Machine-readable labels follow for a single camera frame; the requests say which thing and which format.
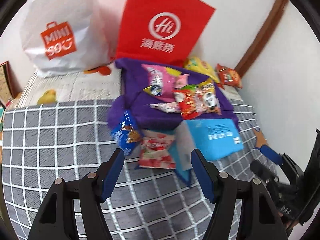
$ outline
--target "red paper bag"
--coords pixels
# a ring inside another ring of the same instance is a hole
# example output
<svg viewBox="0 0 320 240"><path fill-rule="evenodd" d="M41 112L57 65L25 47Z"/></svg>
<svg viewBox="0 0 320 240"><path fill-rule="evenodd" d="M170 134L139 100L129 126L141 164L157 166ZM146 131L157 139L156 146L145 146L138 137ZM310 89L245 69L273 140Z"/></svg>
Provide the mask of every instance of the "red paper bag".
<svg viewBox="0 0 320 240"><path fill-rule="evenodd" d="M47 24L47 29L41 34L45 46L45 54L51 60L75 52L76 44L73 31L68 22Z"/></svg>
<svg viewBox="0 0 320 240"><path fill-rule="evenodd" d="M200 0L127 0L116 58L183 66L214 11Z"/></svg>

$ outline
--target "gray checkered bedsheet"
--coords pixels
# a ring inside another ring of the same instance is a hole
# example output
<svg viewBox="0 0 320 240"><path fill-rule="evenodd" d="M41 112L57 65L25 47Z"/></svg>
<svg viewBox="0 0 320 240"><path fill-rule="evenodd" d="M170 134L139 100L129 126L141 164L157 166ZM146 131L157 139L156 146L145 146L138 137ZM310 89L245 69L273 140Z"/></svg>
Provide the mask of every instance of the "gray checkered bedsheet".
<svg viewBox="0 0 320 240"><path fill-rule="evenodd" d="M27 239L36 212L52 182L79 179L107 161L115 142L106 114L110 100L77 101L27 107L7 112L3 133L4 197L19 239ZM243 101L231 100L239 118L244 150L215 161L221 171L251 180L249 169L259 159L274 165L254 149L256 115ZM172 171L135 170L138 150L127 157L110 199L101 205L113 239L202 239L214 205L202 194L194 175L191 188ZM75 200L78 233L86 240L80 203ZM235 239L241 201L238 200L229 239Z"/></svg>

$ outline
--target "candy package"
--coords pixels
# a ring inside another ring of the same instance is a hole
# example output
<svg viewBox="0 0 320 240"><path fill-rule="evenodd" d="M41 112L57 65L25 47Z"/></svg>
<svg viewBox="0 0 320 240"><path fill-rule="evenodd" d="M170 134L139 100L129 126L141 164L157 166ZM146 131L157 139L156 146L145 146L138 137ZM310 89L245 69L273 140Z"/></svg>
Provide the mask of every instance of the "candy package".
<svg viewBox="0 0 320 240"><path fill-rule="evenodd" d="M119 124L111 131L111 137L124 151L126 156L142 140L143 134L139 131L137 123L129 110L125 110Z"/></svg>
<svg viewBox="0 0 320 240"><path fill-rule="evenodd" d="M165 113L180 113L180 107L177 102L151 104L149 106L153 109L158 109Z"/></svg>
<svg viewBox="0 0 320 240"><path fill-rule="evenodd" d="M181 89L173 90L183 119L193 119L204 111L200 98L196 95L198 85L187 85Z"/></svg>
<svg viewBox="0 0 320 240"><path fill-rule="evenodd" d="M149 75L149 86L143 91L164 102L174 102L172 89L181 71L158 65L142 64L142 67L148 71Z"/></svg>
<svg viewBox="0 0 320 240"><path fill-rule="evenodd" d="M189 58L188 61L185 63L184 68L209 76L214 80L214 82L217 83L219 87L223 88L213 67L211 67L207 62L202 61L198 57Z"/></svg>
<svg viewBox="0 0 320 240"><path fill-rule="evenodd" d="M235 70L217 64L217 72L222 85L242 88L241 78Z"/></svg>
<svg viewBox="0 0 320 240"><path fill-rule="evenodd" d="M183 88L184 86L188 85L188 76L190 74L184 74L184 75L180 75L177 77L176 79L176 83L174 85L174 88Z"/></svg>
<svg viewBox="0 0 320 240"><path fill-rule="evenodd" d="M168 153L175 136L144 130L141 144L139 166L142 168L175 169L176 163Z"/></svg>
<svg viewBox="0 0 320 240"><path fill-rule="evenodd" d="M221 109L219 100L216 97L215 87L213 80L208 78L206 81L201 82L196 90L196 95L199 100L203 103L203 111L205 113L217 113L221 115Z"/></svg>

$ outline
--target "purple cloth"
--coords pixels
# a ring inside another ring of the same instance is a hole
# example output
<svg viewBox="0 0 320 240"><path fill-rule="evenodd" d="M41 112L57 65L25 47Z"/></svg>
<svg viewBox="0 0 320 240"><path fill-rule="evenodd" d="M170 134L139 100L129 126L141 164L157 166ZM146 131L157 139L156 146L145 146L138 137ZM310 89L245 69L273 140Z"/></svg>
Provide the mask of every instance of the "purple cloth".
<svg viewBox="0 0 320 240"><path fill-rule="evenodd" d="M160 101L142 91L149 86L149 80L148 72L141 66L141 64L167 66L181 71L182 74L189 73L189 84L199 84L208 79L208 76L206 75L186 70L184 68L148 61L121 58L116 60L115 63L117 68L122 69L122 80L125 85L125 94L119 96L114 101L109 111L108 124L112 129L118 124L124 109L131 110L132 115L136 118L138 125L142 129L171 130L176 128L183 120L181 114L164 113L158 109L152 109L149 106L150 104L163 103L163 101ZM216 113L201 114L197 119L229 118L233 120L236 127L239 129L238 118L233 113L233 106L216 84L215 87L222 115L218 115Z"/></svg>

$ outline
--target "white sheet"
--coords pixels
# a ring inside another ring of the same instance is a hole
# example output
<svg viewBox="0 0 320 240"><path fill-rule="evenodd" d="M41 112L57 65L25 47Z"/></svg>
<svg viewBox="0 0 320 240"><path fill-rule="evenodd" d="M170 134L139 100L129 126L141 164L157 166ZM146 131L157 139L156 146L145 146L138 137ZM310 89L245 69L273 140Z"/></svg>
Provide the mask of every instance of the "white sheet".
<svg viewBox="0 0 320 240"><path fill-rule="evenodd" d="M17 108L34 106L47 91L56 91L56 101L115 99L120 95L121 71L114 64L109 65L111 74L84 74L83 72L65 76L40 78L33 74L22 92Z"/></svg>
<svg viewBox="0 0 320 240"><path fill-rule="evenodd" d="M223 88L224 89L220 90L229 100L242 100L241 96L239 95L235 87L224 85Z"/></svg>

